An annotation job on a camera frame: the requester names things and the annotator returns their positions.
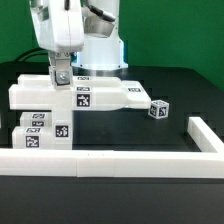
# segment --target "green background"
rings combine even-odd
[[[192,68],[224,91],[223,0],[121,0],[120,8],[129,65]],[[0,62],[37,47],[28,0],[1,0],[0,26]]]

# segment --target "cube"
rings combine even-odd
[[[155,100],[151,102],[151,108],[149,109],[149,116],[155,119],[161,119],[168,117],[169,103],[162,100]]]

